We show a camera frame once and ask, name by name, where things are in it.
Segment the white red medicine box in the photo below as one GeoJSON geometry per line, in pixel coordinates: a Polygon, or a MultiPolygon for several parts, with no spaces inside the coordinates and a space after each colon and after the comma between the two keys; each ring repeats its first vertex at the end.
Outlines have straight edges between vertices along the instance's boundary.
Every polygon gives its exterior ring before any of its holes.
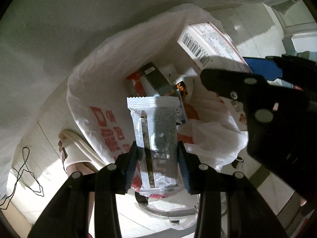
{"type": "Polygon", "coordinates": [[[177,43],[201,70],[210,68],[251,73],[237,48],[212,23],[186,25],[177,43]]]}

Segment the dark green gold box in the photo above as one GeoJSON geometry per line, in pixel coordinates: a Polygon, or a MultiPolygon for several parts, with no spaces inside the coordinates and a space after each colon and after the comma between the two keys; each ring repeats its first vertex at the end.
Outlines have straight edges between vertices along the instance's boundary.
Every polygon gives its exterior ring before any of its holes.
{"type": "Polygon", "coordinates": [[[178,96],[175,86],[170,84],[152,62],[141,67],[139,71],[143,73],[141,83],[146,96],[178,96]]]}

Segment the red snack wrapper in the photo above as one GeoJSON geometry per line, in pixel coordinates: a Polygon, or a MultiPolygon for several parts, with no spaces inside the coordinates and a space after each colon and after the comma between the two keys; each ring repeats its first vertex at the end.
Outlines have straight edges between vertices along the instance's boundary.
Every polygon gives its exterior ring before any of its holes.
{"type": "Polygon", "coordinates": [[[141,73],[140,71],[135,71],[134,73],[126,77],[126,80],[131,81],[131,83],[133,84],[133,87],[139,97],[146,96],[146,92],[141,83],[142,76],[143,76],[143,73],[141,73]]]}

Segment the blue white milk carton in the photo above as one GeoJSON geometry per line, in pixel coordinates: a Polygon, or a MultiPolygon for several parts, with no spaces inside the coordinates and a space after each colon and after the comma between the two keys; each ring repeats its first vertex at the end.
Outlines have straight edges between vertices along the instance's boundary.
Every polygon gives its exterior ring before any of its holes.
{"type": "Polygon", "coordinates": [[[184,109],[184,104],[181,97],[178,97],[180,105],[177,108],[176,112],[176,125],[182,125],[187,123],[187,115],[184,109]]]}

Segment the white orange snack packet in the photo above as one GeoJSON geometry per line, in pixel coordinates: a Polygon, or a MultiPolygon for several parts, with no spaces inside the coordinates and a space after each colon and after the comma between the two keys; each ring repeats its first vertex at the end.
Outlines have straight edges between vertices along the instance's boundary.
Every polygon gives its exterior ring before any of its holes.
{"type": "Polygon", "coordinates": [[[186,75],[176,75],[174,83],[176,88],[180,91],[182,100],[188,104],[193,94],[194,79],[186,75]]]}

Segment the white red plastic trash bag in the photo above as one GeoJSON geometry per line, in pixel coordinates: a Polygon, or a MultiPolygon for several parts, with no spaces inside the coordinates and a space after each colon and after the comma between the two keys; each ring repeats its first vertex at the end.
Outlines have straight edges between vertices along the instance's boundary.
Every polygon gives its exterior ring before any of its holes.
{"type": "Polygon", "coordinates": [[[70,75],[67,103],[99,156],[112,163],[133,142],[149,148],[133,189],[166,198],[182,189],[169,151],[178,140],[220,171],[248,142],[241,103],[207,91],[206,68],[250,72],[221,22],[191,4],[180,5],[100,44],[70,75]]]}

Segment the person in red clothes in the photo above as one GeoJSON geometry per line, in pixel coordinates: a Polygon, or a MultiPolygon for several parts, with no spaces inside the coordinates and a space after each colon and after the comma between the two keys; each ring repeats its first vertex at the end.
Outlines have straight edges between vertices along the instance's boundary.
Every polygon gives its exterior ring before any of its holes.
{"type": "Polygon", "coordinates": [[[98,172],[98,169],[91,164],[90,159],[70,138],[60,135],[57,145],[61,154],[64,171],[67,173],[68,177],[76,171],[79,171],[82,175],[98,172]]]}

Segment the beige slipper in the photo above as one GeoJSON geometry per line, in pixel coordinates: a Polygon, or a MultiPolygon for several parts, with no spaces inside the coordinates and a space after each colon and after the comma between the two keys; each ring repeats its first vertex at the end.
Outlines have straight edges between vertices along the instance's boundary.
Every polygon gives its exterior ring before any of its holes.
{"type": "Polygon", "coordinates": [[[75,132],[63,130],[59,134],[59,150],[64,170],[75,164],[85,164],[100,170],[105,163],[100,156],[75,132]]]}

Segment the bed with circle-pattern sheet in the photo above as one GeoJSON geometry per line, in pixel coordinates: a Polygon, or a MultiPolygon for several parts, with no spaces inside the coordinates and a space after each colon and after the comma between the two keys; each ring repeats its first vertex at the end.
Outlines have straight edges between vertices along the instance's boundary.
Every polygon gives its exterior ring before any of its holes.
{"type": "Polygon", "coordinates": [[[1,195],[14,151],[53,90],[104,39],[181,4],[287,0],[13,0],[1,18],[1,195]]]}

